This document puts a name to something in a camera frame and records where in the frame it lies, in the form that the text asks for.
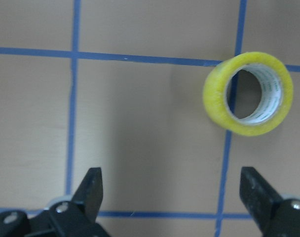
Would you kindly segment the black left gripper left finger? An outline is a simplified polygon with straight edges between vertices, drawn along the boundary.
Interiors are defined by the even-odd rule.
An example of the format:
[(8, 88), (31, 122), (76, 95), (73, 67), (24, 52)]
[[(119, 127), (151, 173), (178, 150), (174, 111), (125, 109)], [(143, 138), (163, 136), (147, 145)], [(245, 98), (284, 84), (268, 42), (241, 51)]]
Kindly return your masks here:
[(90, 222), (96, 222), (102, 201), (102, 170), (100, 167), (89, 168), (71, 202), (77, 205)]

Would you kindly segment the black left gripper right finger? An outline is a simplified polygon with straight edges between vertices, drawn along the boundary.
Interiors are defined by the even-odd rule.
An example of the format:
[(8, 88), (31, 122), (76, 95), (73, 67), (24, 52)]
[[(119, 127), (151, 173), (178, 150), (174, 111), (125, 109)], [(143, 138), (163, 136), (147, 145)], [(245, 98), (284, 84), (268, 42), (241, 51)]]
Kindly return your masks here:
[(241, 168), (239, 196), (261, 233), (268, 230), (281, 195), (251, 166)]

